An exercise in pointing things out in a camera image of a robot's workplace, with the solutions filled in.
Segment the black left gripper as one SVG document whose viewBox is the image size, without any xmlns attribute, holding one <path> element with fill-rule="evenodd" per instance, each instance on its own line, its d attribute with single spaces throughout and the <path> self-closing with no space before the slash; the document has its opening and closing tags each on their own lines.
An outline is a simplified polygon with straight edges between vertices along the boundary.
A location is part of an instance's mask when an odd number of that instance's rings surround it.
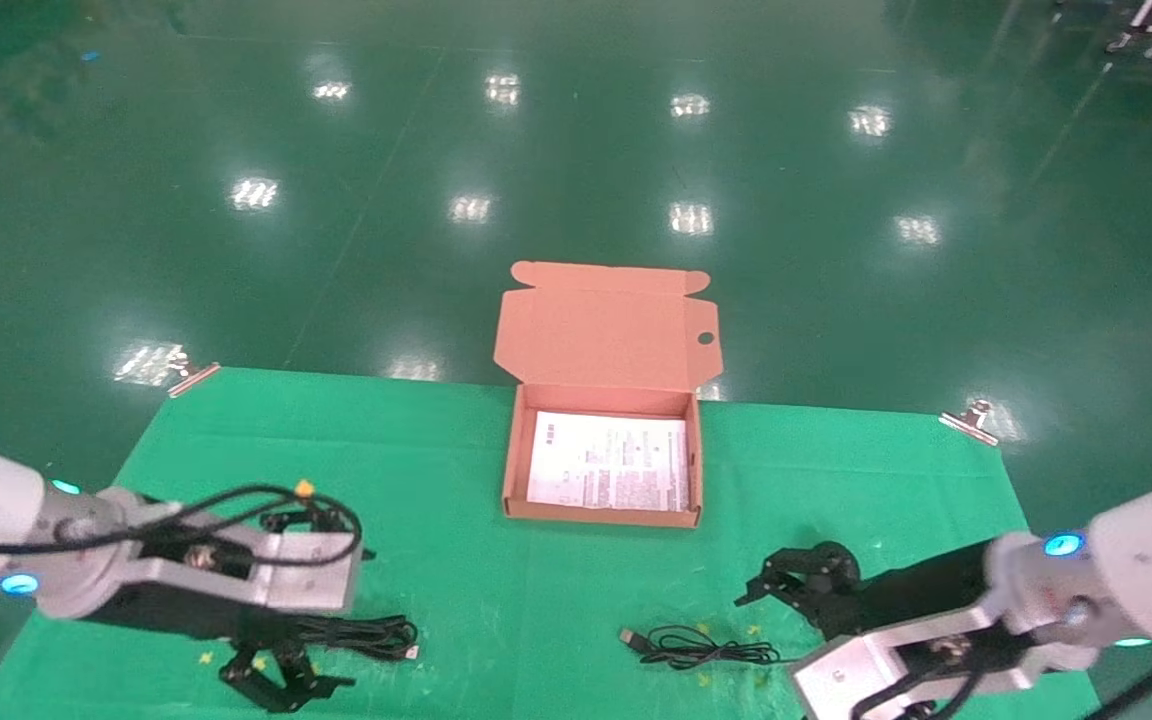
<svg viewBox="0 0 1152 720">
<path fill-rule="evenodd" d="M 123 585 L 86 621 L 197 641 L 276 644 L 274 659 L 282 685 L 256 669 L 257 647 L 234 647 L 236 655 L 219 670 L 221 683 L 270 714 L 287 711 L 285 696 L 333 696 L 340 688 L 357 684 L 355 679 L 314 670 L 306 644 L 285 641 L 285 616 L 241 585 Z"/>
</svg>

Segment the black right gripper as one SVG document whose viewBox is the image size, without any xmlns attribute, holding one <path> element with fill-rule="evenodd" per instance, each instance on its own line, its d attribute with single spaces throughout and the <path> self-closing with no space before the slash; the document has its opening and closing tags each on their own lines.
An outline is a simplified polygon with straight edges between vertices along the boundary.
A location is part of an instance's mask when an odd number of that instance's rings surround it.
<svg viewBox="0 0 1152 720">
<path fill-rule="evenodd" d="M 854 553 L 838 541 L 787 550 L 786 570 L 761 566 L 733 606 L 776 600 L 826 639 L 872 632 L 882 626 L 965 609 L 987 591 L 990 541 L 969 544 L 905 568 L 861 579 Z"/>
</svg>

